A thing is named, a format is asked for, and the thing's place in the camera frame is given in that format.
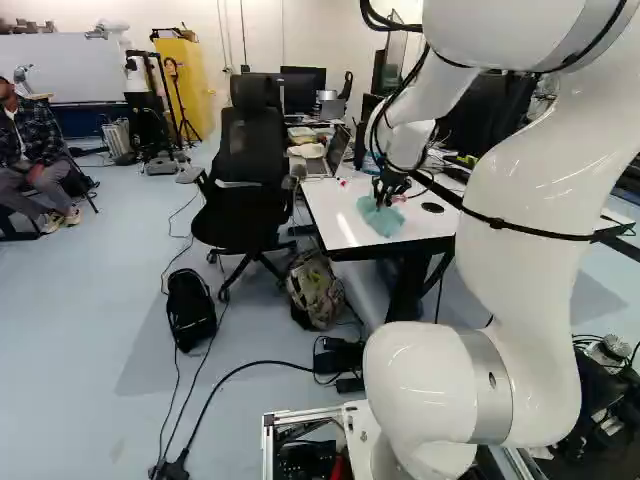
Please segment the gray floor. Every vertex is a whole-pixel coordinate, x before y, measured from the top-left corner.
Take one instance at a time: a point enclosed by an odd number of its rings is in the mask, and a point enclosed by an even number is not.
[[[195,162],[208,164],[212,152],[211,145],[199,147]],[[102,182],[99,215],[85,207],[84,222],[74,229],[37,242],[0,244],[3,479],[141,479],[157,455],[158,430],[175,382],[160,273],[185,244],[167,235],[167,217],[193,197],[195,187],[175,184],[173,177],[141,176],[136,167],[87,171]],[[198,202],[178,216],[174,233],[188,233]],[[640,220],[638,207],[617,199],[609,203]],[[217,290],[222,275],[206,264],[206,251],[196,243],[174,268],[197,269]],[[286,260],[284,254],[273,258]],[[238,261],[223,260],[227,274]],[[640,265],[593,246],[573,298],[576,330],[640,340],[639,278]],[[425,312],[433,304],[430,295]],[[487,318],[455,269],[447,274],[440,317],[472,325]],[[356,338],[357,332],[345,326],[338,335]],[[251,266],[232,290],[173,454],[190,433],[210,385],[225,372],[266,358],[310,365],[314,338],[292,323],[270,274]],[[178,403],[198,362],[180,359],[186,381]],[[243,373],[214,399],[189,470],[195,480],[257,479],[263,412],[343,401],[304,373],[277,367]]]

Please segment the laptop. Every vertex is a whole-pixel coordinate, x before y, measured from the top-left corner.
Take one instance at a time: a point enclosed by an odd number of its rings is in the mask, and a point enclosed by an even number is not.
[[[327,153],[320,158],[289,157],[289,165],[304,165],[307,177],[333,177],[342,163],[345,154],[349,152],[347,146],[351,140],[349,130],[343,125],[336,125],[336,131],[329,142]]]

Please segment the bag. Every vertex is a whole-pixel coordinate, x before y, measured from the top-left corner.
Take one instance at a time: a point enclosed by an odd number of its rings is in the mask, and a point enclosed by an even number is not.
[[[60,185],[71,198],[81,197],[96,186],[91,177],[79,172],[73,166],[67,176],[62,179]]]
[[[291,317],[305,330],[329,330],[345,303],[342,282],[318,251],[298,255],[287,273]]]
[[[167,280],[167,318],[176,346],[189,353],[218,333],[216,308],[209,286],[190,268],[173,272]]]

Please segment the silver band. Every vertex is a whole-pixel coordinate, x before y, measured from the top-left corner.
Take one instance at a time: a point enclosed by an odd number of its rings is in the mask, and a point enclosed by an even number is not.
[[[621,1],[625,0],[587,0],[571,30],[544,60],[531,68],[531,71],[556,70],[567,58],[584,52],[606,27]],[[602,55],[627,27],[639,4],[640,0],[626,0],[609,31],[583,58],[569,65],[566,71],[579,70]]]
[[[513,422],[509,374],[493,342],[479,330],[457,330],[467,348],[476,379],[478,418],[469,443],[501,444]]]
[[[620,16],[615,21],[611,29],[607,32],[607,34],[602,37],[602,40],[598,42],[598,44],[587,53],[583,58],[579,61],[571,65],[567,68],[566,72],[575,72],[576,70],[580,70],[581,68],[586,67],[590,63],[592,63],[595,59],[597,59],[600,55],[606,52],[609,47],[615,42],[622,32],[625,31],[629,22],[636,14],[638,7],[640,6],[640,0],[627,0],[627,3],[624,5],[622,11],[620,12]]]

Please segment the whiteboard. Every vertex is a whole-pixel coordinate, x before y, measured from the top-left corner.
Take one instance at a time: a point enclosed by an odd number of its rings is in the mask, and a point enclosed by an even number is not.
[[[124,54],[115,38],[84,33],[0,35],[0,75],[13,81],[19,65],[33,63],[27,81],[51,103],[124,101]]]

